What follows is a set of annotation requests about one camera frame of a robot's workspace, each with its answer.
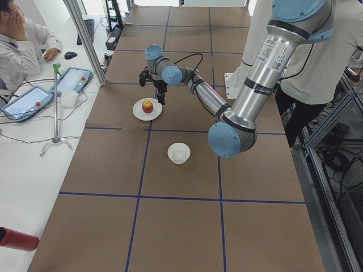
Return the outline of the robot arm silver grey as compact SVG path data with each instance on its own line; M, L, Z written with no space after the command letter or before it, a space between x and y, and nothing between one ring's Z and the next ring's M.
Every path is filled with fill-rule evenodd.
M266 1L266 12L256 10L264 42L233 105L229 105L193 68L179 66L163 55L159 45L145 49L149 80L157 89L185 84L217 122L208 132L208 143L220 157L233 157L253 147L257 139L255 120L273 93L296 47L331 38L335 1Z

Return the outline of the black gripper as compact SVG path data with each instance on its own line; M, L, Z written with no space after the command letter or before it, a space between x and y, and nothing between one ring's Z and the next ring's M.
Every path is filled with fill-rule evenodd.
M151 81L155 88L157 88L157 100L158 103L165 105L165 93L167 91L167 83L163 80L156 80L151 78Z

